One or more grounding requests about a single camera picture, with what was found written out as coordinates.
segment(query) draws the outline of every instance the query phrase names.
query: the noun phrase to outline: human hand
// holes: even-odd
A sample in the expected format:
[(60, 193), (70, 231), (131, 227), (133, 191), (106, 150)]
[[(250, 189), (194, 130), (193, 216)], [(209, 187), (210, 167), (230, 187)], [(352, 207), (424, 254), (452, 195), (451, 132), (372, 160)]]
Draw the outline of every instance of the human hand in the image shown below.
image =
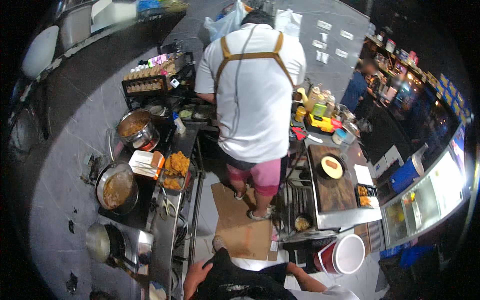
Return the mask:
[(198, 285), (205, 281), (208, 272), (210, 272), (213, 267), (213, 263), (210, 263), (206, 265), (205, 268), (202, 268), (204, 264), (205, 260), (202, 260), (190, 266), (187, 276), (185, 277), (185, 282), (183, 283), (184, 300), (190, 300), (192, 298)]

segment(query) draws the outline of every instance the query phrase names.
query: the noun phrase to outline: white t-shirt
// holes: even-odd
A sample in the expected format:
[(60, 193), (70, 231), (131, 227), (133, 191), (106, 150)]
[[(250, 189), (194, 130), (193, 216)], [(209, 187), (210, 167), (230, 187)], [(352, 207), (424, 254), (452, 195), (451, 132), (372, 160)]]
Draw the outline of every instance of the white t-shirt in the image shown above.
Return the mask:
[[(231, 54), (240, 54), (256, 24), (244, 24), (226, 36)], [(279, 32), (259, 24), (253, 31), (245, 53), (272, 52)], [(279, 55), (295, 85), (305, 77), (305, 53), (300, 42), (283, 35)], [(220, 39), (212, 42), (198, 66), (195, 92), (214, 92), (218, 67), (223, 60)], [(238, 76), (238, 106), (235, 103), (235, 74), (239, 60), (229, 61), (223, 69), (216, 95), (218, 144), (231, 157), (249, 163), (262, 163), (284, 157), (288, 151), (288, 131), (292, 85), (274, 59), (242, 60)]]

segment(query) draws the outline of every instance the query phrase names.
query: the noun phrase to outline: man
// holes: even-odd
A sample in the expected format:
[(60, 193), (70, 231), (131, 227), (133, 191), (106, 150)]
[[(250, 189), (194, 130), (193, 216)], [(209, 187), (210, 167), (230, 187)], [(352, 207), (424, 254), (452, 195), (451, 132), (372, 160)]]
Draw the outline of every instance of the man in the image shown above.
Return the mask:
[(378, 62), (376, 60), (362, 59), (353, 72), (353, 77), (348, 83), (340, 104), (345, 105), (348, 110), (354, 112), (358, 102), (363, 100), (367, 92), (368, 84), (365, 76), (374, 75), (377, 72)]
[(237, 199), (255, 183), (253, 220), (270, 218), (280, 161), (287, 155), (292, 88), (305, 77), (300, 42), (273, 29), (273, 17), (251, 11), (240, 30), (212, 42), (199, 64), (195, 92), (216, 103), (228, 175)]
[[(288, 299), (288, 300), (359, 300), (338, 285), (327, 288), (293, 263), (278, 264), (258, 272), (235, 266), (220, 237), (213, 240), (216, 253), (206, 264), (193, 264), (183, 283), (183, 299)], [(302, 291), (284, 288), (285, 276), (295, 276)]]

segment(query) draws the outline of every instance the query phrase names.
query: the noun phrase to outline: wooden cutting board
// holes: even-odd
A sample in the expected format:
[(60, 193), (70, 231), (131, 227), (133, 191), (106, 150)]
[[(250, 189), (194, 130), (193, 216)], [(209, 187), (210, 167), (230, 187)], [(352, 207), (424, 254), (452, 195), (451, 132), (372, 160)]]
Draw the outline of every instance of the wooden cutting board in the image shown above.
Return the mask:
[(327, 154), (333, 154), (339, 157), (340, 149), (310, 145), (308, 147), (308, 153), (313, 164), (313, 180), (316, 187), (315, 192), (317, 193), (318, 212), (357, 208), (354, 187), (348, 174), (344, 173), (340, 179), (332, 179), (320, 176), (317, 172), (317, 166), (321, 168), (320, 161), (322, 157)]

